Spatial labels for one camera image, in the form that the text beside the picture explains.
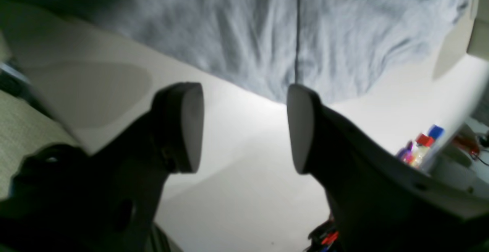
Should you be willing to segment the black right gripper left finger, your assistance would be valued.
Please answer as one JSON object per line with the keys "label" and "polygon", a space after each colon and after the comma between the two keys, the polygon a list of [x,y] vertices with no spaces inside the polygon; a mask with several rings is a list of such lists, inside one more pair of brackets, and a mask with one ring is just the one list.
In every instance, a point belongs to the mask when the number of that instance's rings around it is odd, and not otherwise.
{"label": "black right gripper left finger", "polygon": [[168,177],[199,170],[203,125],[202,85],[176,83],[95,154],[26,156],[1,201],[1,251],[142,252]]}

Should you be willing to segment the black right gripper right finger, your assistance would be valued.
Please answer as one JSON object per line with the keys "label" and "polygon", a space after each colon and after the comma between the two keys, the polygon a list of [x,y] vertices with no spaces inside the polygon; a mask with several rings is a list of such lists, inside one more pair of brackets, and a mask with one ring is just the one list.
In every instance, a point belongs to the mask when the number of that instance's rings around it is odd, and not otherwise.
{"label": "black right gripper right finger", "polygon": [[295,169],[324,188],[344,251],[488,251],[487,199],[408,167],[305,86],[289,86],[287,116]]}

